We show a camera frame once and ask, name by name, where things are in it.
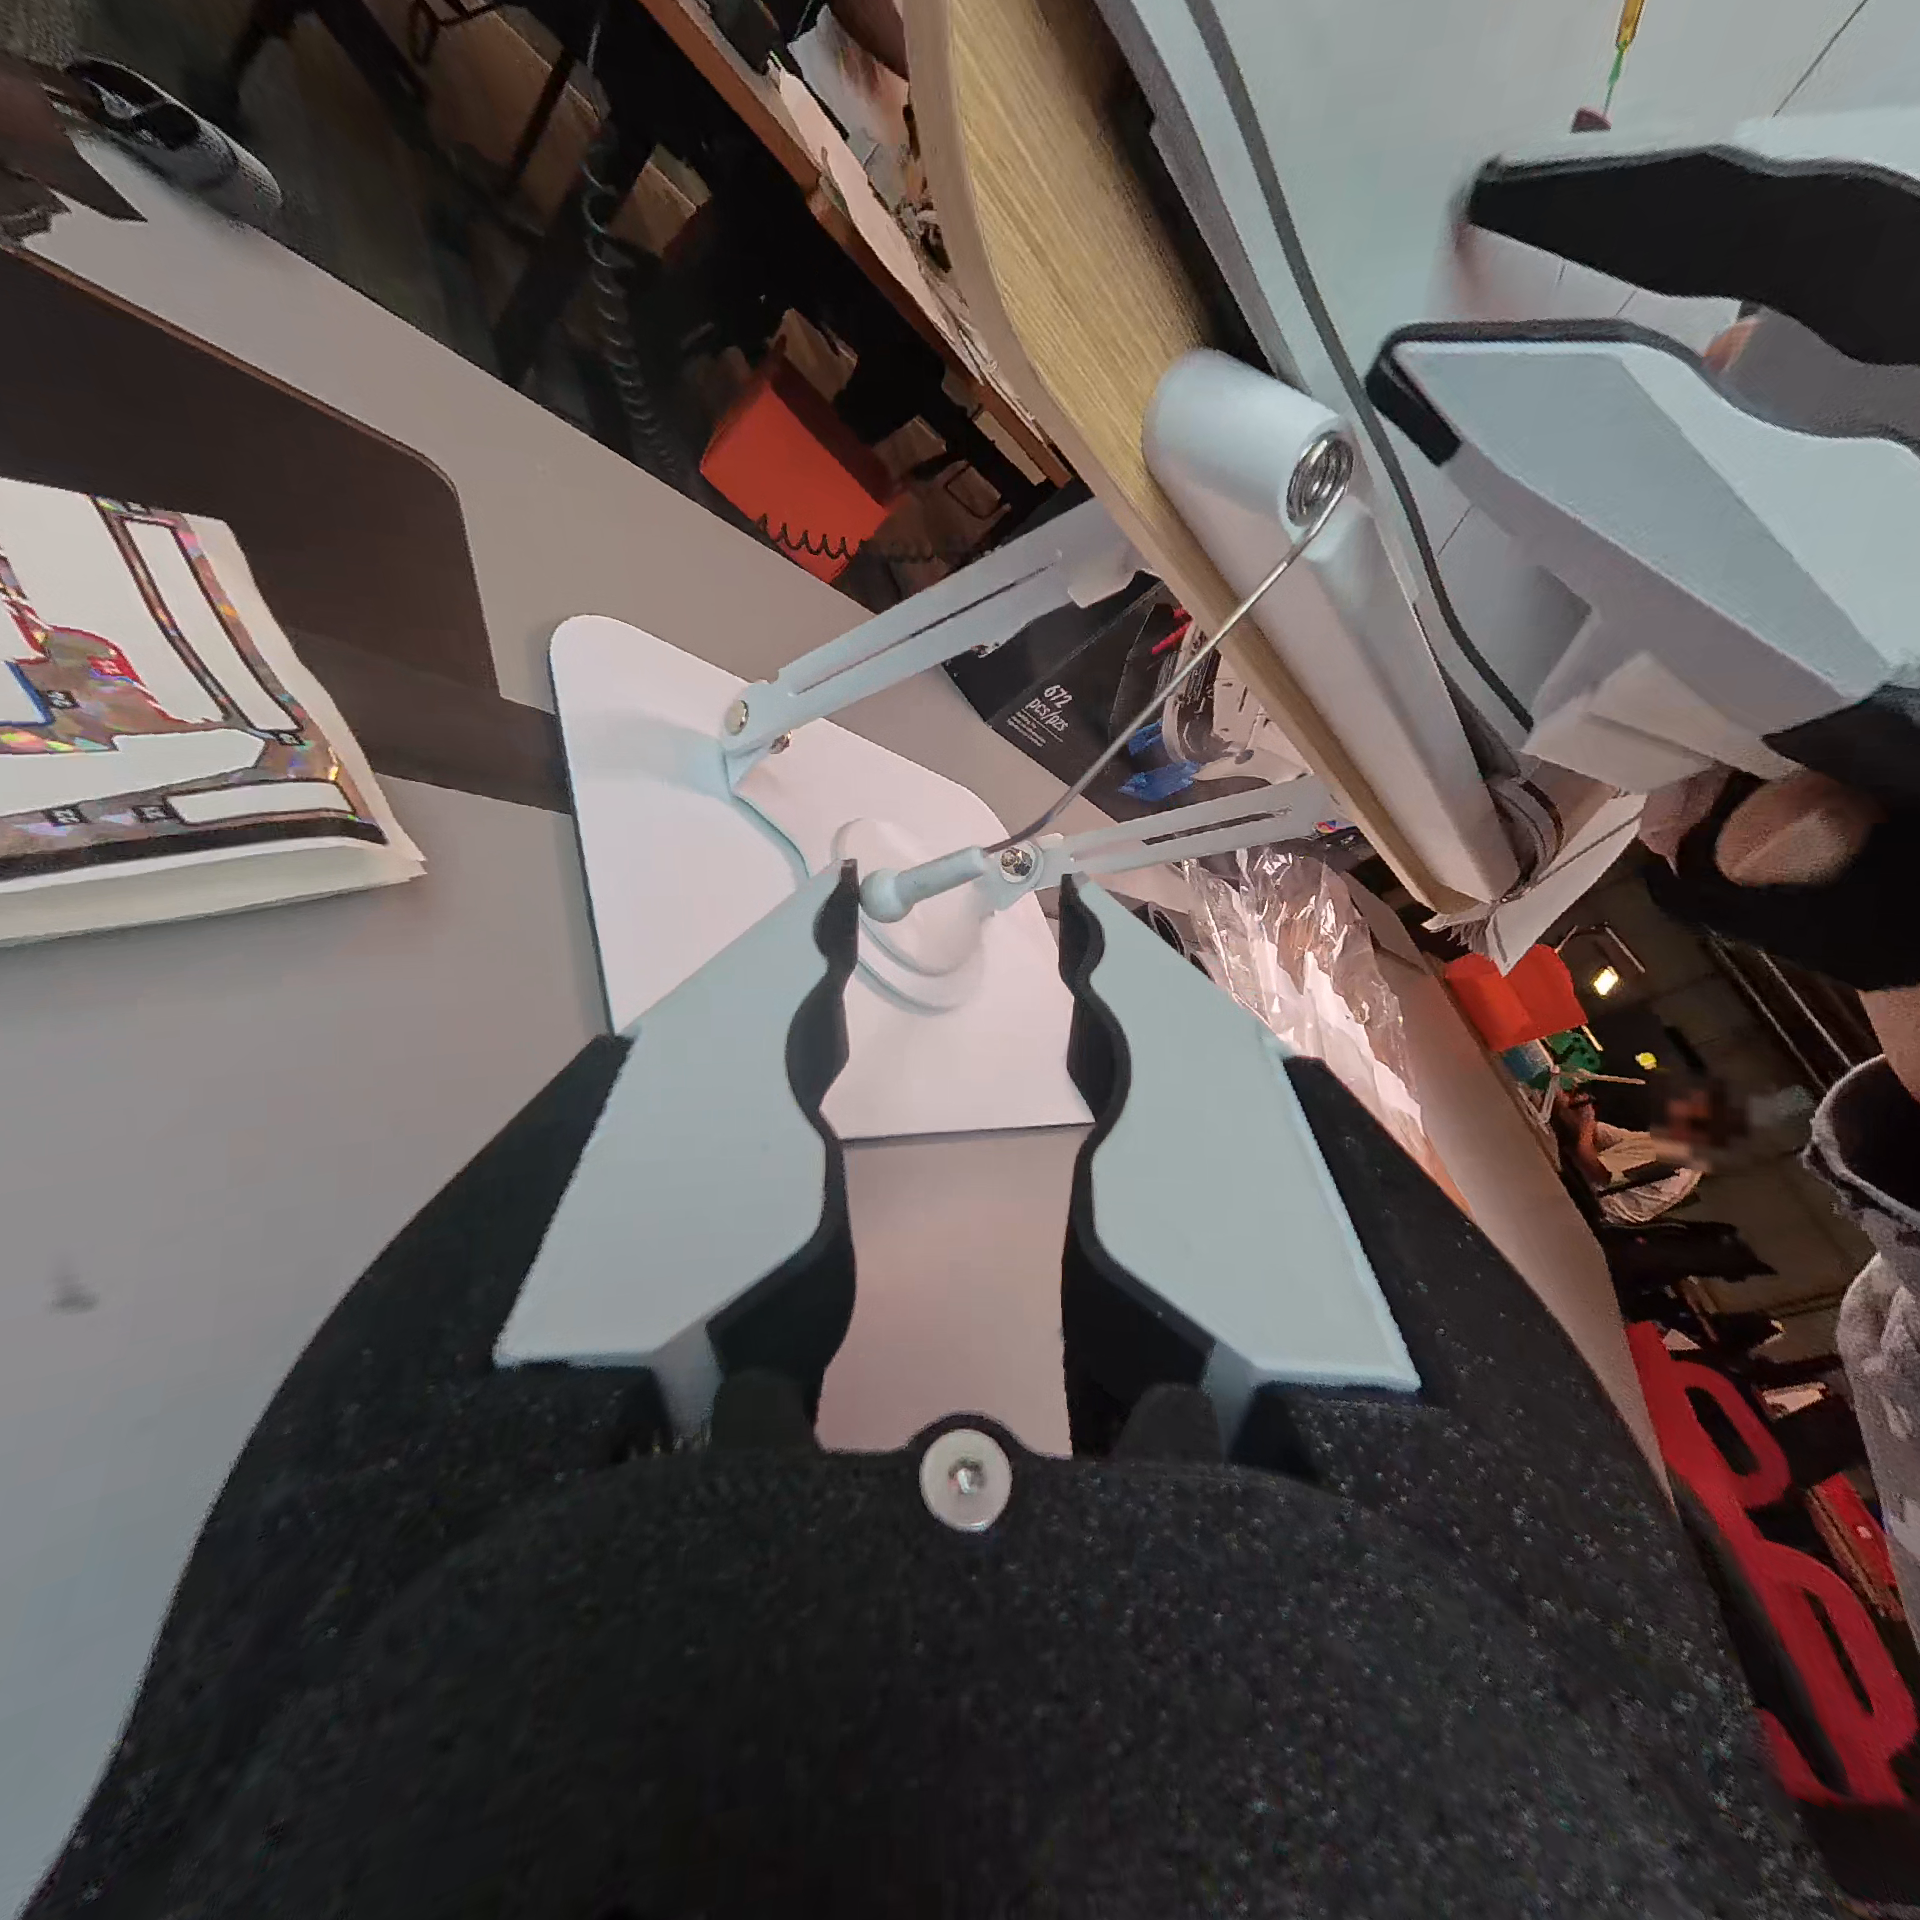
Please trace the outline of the grey desk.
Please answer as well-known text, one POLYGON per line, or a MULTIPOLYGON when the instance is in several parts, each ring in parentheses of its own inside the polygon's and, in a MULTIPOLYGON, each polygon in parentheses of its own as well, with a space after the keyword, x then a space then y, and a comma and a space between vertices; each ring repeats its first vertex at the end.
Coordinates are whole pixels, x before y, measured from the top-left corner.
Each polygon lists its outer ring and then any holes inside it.
MULTIPOLYGON (((148 220, 34 252, 424 452, 465 510, 497 681, 606 615, 770 679, 866 617, 458 352, 134 159, 148 220)), ((606 1026, 577 834, 382 776, 426 878, 235 919, 4 951, 28 1066, 4 1114, 4 1916, 129 1716, 210 1502, 322 1319, 606 1026)), ((1570 1332, 1665 1487, 1617 1295, 1451 997, 1388 965, 1442 1186, 1570 1332)), ((825 1438, 882 1449, 987 1409, 1065 1449, 1058 1260, 1077 1134, 856 1143, 860 1297, 825 1438)))

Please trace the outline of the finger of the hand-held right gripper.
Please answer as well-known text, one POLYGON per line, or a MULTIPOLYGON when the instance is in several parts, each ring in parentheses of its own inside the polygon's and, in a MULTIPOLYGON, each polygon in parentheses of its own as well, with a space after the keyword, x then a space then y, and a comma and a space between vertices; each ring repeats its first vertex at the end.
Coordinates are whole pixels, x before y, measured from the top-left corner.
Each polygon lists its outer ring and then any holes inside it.
POLYGON ((1581 132, 1484 161, 1462 222, 1658 297, 1782 314, 1862 366, 1918 360, 1918 112, 1581 132))
POLYGON ((1772 417, 1613 319, 1401 327, 1365 391, 1589 609, 1532 756, 1649 794, 1916 687, 1913 441, 1772 417))

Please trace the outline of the heap of clear plastic bags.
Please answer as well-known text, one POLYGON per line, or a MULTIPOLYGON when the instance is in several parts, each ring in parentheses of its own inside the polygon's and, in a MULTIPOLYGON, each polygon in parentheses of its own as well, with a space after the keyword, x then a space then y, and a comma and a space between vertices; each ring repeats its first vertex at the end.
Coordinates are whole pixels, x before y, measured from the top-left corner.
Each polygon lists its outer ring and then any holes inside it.
POLYGON ((1187 860, 1184 878, 1212 977, 1433 1165, 1401 997, 1348 882, 1297 845, 1187 860))

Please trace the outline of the person's right forearm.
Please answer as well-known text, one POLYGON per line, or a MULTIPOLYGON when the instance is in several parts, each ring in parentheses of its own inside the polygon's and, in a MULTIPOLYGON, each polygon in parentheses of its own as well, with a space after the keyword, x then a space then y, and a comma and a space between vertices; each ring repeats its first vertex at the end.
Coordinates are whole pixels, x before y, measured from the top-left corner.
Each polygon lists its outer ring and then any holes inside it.
POLYGON ((1918 1106, 1884 1055, 1850 1069, 1813 1118, 1809 1168, 1872 1244, 1846 1286, 1837 1353, 1880 1492, 1904 1616, 1918 1628, 1918 1106))

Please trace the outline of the holographic sticker sheet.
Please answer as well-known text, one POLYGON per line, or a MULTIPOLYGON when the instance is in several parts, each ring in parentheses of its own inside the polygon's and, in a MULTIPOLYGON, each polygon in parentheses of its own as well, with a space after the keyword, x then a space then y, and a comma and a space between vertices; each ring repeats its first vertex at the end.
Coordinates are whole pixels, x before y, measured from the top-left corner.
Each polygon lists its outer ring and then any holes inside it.
POLYGON ((3 481, 3 946, 424 874, 229 525, 3 481))

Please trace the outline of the red frame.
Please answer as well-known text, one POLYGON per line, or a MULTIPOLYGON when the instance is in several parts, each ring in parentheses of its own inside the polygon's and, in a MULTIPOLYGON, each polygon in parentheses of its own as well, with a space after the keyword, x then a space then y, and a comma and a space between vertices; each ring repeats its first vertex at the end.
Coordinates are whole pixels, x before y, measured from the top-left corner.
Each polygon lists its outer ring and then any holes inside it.
POLYGON ((1913 1813, 1900 1757, 1916 1701, 1877 1617, 1826 1558, 1755 1519, 1794 1490, 1785 1450, 1731 1377, 1672 1353, 1652 1324, 1628 1325, 1626 1341, 1680 1517, 1760 1652, 1754 1689, 1782 1788, 1814 1808, 1913 1813))

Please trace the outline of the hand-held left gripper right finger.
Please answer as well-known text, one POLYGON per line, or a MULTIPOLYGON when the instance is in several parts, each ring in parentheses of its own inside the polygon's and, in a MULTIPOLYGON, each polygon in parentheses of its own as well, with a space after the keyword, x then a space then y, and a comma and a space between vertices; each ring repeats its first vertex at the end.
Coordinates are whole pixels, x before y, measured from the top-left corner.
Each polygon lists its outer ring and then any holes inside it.
POLYGON ((1067 1073, 1089 1104, 1064 1246, 1074 1449, 1162 1384, 1232 1449, 1267 1389, 1410 1400, 1388 1305, 1294 1066, 1258 1014, 1091 880, 1061 886, 1067 1073))

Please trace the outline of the wooden book stand white base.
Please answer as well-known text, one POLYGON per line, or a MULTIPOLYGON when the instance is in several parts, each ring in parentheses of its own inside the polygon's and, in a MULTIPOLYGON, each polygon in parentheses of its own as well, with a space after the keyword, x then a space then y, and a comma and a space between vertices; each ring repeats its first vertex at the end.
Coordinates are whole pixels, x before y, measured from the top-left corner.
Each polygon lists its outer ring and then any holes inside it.
POLYGON ((966 321, 1097 510, 877 615, 708 727, 792 735, 1128 569, 1226 638, 1433 925, 1509 970, 1629 804, 1532 756, 1523 665, 1574 626, 1365 373, 1449 290, 1481 161, 1568 103, 1580 4, 902 4, 966 321))

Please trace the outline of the person's right hand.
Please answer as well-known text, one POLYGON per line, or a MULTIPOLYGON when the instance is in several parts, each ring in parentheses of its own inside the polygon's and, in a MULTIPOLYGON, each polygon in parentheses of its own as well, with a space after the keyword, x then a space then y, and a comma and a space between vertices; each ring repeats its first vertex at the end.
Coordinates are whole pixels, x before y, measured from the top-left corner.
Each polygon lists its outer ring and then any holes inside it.
POLYGON ((1722 878, 1760 889, 1829 884, 1854 868, 1885 821, 1880 799, 1820 773, 1760 783, 1715 836, 1722 878))

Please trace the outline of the orange plastic bin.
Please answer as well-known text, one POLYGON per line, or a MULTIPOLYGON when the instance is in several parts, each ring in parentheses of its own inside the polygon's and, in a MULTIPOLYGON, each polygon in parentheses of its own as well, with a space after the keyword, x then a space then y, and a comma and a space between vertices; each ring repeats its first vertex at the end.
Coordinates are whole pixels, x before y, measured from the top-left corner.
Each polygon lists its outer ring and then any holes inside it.
POLYGON ((1589 1022, 1560 951, 1537 944, 1509 968, 1481 953, 1448 962, 1442 977, 1462 1017, 1490 1050, 1509 1050, 1589 1022))
POLYGON ((882 527, 898 494, 880 454, 779 354, 721 414, 699 474, 774 550, 825 584, 882 527))

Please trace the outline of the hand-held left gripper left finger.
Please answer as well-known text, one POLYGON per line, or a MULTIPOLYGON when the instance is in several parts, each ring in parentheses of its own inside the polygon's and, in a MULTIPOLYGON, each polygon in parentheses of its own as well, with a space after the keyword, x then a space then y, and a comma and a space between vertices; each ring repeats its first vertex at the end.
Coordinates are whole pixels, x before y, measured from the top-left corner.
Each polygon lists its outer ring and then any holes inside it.
POLYGON ((856 959, 858 868, 838 862, 625 1030, 497 1368, 645 1373, 682 1441, 749 1396, 766 1432, 816 1439, 858 1301, 846 1148, 825 1114, 856 959))

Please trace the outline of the instruction booklet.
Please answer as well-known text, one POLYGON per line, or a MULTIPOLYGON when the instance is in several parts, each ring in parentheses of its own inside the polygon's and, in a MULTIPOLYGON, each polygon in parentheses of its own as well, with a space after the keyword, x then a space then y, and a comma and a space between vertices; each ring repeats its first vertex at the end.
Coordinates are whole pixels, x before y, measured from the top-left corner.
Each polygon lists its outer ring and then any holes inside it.
POLYGON ((1916 801, 1916 4, 1099 4, 1256 344, 1142 458, 1512 968, 1717 768, 1916 801))

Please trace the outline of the black toy set box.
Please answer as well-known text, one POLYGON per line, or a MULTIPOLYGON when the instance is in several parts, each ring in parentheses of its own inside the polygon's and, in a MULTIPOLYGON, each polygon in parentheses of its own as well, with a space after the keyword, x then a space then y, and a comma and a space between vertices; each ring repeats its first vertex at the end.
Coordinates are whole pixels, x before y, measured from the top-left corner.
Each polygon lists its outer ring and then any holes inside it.
POLYGON ((1124 734, 1152 706, 1184 657, 1192 618, 1148 573, 1091 605, 1035 615, 994 645, 946 661, 946 679, 971 711, 1020 753, 1065 783, 1122 740, 1093 778, 1093 799, 1138 812, 1138 786, 1164 764, 1162 727, 1124 734))

